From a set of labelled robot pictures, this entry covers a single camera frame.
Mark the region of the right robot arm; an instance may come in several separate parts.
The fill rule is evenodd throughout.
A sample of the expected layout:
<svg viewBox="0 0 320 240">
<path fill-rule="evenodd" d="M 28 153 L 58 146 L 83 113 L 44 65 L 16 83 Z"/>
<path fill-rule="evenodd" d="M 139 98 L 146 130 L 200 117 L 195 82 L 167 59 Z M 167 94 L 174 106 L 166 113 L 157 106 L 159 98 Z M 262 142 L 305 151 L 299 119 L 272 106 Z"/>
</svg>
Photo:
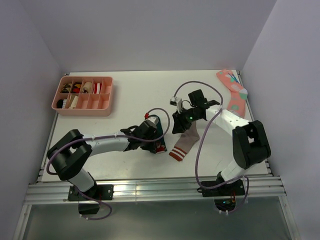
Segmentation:
<svg viewBox="0 0 320 240">
<path fill-rule="evenodd" d="M 234 188 L 234 182 L 246 177 L 246 172 L 253 166 L 263 162 L 271 156 L 271 148 L 263 124 L 259 120 L 249 121 L 231 111 L 224 109 L 222 103 L 207 100 L 202 90 L 195 90 L 188 94 L 190 108 L 183 106 L 183 100 L 173 96 L 169 103 L 176 107 L 173 113 L 173 134 L 182 134 L 191 129 L 198 120 L 208 122 L 200 139 L 195 161 L 200 159 L 207 131 L 211 124 L 215 124 L 232 138 L 233 159 L 229 165 L 217 175 L 216 184 L 205 186 L 195 173 L 195 179 L 203 190 L 214 190 L 222 195 L 229 194 Z"/>
</svg>

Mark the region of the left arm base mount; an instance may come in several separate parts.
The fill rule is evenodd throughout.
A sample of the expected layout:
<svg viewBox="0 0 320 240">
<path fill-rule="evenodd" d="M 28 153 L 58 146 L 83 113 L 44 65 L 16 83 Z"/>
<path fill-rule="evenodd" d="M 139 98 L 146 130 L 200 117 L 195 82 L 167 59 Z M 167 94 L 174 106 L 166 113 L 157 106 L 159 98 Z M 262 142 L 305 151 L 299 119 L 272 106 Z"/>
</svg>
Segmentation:
<svg viewBox="0 0 320 240">
<path fill-rule="evenodd" d="M 86 192 L 80 192 L 76 186 L 69 188 L 67 200 L 69 202 L 78 202 L 78 213 L 83 218 L 89 220 L 102 220 L 112 214 L 112 207 L 105 201 L 111 201 L 114 194 L 113 184 L 94 185 Z M 105 216 L 94 217 L 103 208 L 108 208 L 109 213 Z"/>
</svg>

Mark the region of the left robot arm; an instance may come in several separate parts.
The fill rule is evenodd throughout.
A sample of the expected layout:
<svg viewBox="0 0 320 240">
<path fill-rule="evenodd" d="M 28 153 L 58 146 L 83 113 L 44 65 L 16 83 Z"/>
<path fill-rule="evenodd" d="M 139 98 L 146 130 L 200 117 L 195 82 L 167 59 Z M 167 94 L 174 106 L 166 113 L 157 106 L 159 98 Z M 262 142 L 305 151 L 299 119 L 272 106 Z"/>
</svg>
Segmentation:
<svg viewBox="0 0 320 240">
<path fill-rule="evenodd" d="M 86 200 L 96 197 L 96 181 L 84 170 L 90 156 L 108 152 L 126 152 L 143 148 L 158 138 L 159 118 L 150 116 L 133 130 L 124 128 L 107 138 L 85 137 L 78 129 L 70 130 L 47 152 L 48 159 L 62 181 L 69 181 Z"/>
</svg>

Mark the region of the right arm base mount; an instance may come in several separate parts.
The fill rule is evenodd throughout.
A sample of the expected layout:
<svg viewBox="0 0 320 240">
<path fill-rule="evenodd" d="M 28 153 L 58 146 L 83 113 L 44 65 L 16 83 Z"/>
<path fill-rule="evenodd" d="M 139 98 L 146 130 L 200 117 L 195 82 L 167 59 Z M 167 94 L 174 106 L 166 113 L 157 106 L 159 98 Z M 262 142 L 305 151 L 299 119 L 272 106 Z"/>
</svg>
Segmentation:
<svg viewBox="0 0 320 240">
<path fill-rule="evenodd" d="M 221 211 L 232 211 L 236 208 L 237 196 L 245 196 L 245 187 L 242 180 L 237 180 L 233 183 L 227 183 L 215 189 L 197 188 L 197 192 L 202 194 L 202 197 L 224 197 L 214 200 L 215 206 Z"/>
</svg>

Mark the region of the dark green patterned sock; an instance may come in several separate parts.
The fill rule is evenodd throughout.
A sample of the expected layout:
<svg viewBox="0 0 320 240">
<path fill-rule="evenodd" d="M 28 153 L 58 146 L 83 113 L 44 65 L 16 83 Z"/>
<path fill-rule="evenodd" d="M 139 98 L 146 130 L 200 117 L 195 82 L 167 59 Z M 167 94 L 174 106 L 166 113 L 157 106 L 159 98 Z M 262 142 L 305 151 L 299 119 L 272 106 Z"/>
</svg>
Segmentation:
<svg viewBox="0 0 320 240">
<path fill-rule="evenodd" d="M 156 126 L 157 126 L 156 138 L 158 138 L 158 137 L 162 136 L 164 133 L 163 128 L 162 128 L 162 124 L 161 124 L 161 120 L 155 114 L 152 114 L 151 117 L 155 117 L 158 120 L 158 122 L 156 124 Z M 161 139 L 159 139 L 158 141 L 151 142 L 150 144 L 151 144 L 150 152 L 153 154 L 161 154 L 161 153 L 164 153 L 167 151 L 166 143 L 165 143 L 165 140 L 163 137 Z"/>
</svg>

